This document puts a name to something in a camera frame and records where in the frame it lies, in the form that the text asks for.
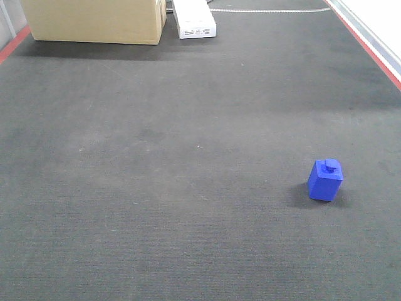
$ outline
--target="blue block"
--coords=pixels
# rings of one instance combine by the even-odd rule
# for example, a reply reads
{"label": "blue block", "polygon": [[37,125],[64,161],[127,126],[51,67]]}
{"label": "blue block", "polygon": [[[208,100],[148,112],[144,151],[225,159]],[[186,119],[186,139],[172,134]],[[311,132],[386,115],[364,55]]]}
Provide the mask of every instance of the blue block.
{"label": "blue block", "polygon": [[340,162],[336,159],[317,160],[308,180],[309,197],[334,201],[343,180]]}

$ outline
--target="white wall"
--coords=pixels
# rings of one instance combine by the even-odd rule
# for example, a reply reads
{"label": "white wall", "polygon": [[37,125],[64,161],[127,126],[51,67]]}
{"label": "white wall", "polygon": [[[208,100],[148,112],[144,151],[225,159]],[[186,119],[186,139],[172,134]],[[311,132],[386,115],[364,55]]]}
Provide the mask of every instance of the white wall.
{"label": "white wall", "polygon": [[19,0],[0,0],[0,50],[26,25]]}
{"label": "white wall", "polygon": [[401,59],[401,0],[341,0]]}

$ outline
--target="cardboard box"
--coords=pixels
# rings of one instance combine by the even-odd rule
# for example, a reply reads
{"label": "cardboard box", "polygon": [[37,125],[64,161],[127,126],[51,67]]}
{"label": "cardboard box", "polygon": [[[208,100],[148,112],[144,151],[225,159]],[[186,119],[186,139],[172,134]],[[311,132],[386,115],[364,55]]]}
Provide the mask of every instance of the cardboard box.
{"label": "cardboard box", "polygon": [[180,39],[216,36],[216,22],[206,0],[173,0],[172,5]]}
{"label": "cardboard box", "polygon": [[121,44],[160,41],[165,0],[21,0],[36,40]]}

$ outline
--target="gray carpet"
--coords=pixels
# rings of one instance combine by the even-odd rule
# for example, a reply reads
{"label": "gray carpet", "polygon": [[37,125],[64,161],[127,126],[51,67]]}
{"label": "gray carpet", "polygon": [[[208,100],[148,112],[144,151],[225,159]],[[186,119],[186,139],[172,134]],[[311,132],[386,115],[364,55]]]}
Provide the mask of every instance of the gray carpet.
{"label": "gray carpet", "polygon": [[0,66],[0,300],[400,300],[401,93],[331,11],[214,17]]}

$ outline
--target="red floor edge stripe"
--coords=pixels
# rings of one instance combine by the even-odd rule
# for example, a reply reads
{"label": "red floor edge stripe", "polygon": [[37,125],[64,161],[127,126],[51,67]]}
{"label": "red floor edge stripe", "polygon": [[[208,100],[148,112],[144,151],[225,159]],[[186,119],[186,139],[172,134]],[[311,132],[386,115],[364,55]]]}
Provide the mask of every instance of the red floor edge stripe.
{"label": "red floor edge stripe", "polygon": [[29,35],[31,32],[29,26],[25,26],[18,34],[17,36],[7,44],[6,47],[3,48],[3,50],[0,51],[0,65],[7,60],[7,58],[11,55],[11,53],[14,52],[15,49],[17,49],[18,45],[21,44],[27,35]]}
{"label": "red floor edge stripe", "polygon": [[375,63],[383,70],[386,76],[394,83],[394,85],[401,90],[401,82],[400,80],[387,68],[387,66],[383,63],[383,61],[370,49],[370,47],[359,37],[359,35],[351,28],[351,26],[345,21],[333,8],[333,6],[325,1],[329,7],[332,8],[333,12],[338,16],[341,22],[345,25],[345,27],[349,30],[349,32],[354,36],[354,38],[361,44],[363,49],[373,58]]}

